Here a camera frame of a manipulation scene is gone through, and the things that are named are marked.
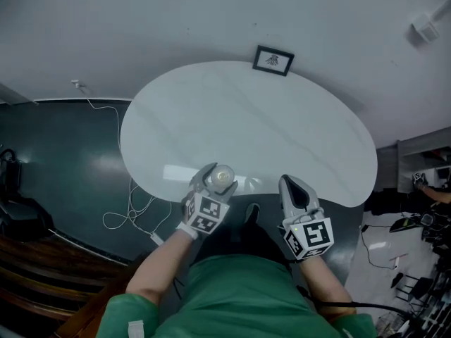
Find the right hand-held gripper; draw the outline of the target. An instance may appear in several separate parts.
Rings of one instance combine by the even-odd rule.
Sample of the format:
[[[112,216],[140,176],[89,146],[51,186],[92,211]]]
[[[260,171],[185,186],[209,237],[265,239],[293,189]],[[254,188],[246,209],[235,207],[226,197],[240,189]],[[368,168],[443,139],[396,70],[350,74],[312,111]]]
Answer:
[[[278,190],[283,208],[283,240],[296,261],[320,256],[334,244],[331,219],[324,215],[316,192],[292,175],[279,179]]]

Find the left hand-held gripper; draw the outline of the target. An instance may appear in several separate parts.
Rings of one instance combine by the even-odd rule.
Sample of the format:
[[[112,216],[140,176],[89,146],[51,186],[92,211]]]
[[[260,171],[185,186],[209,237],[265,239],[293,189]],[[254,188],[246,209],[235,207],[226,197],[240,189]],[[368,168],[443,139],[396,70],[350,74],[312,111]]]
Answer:
[[[193,240],[200,234],[212,234],[224,221],[227,204],[238,187],[238,181],[208,181],[217,163],[201,168],[190,180],[190,188],[182,200],[183,219],[176,227]]]

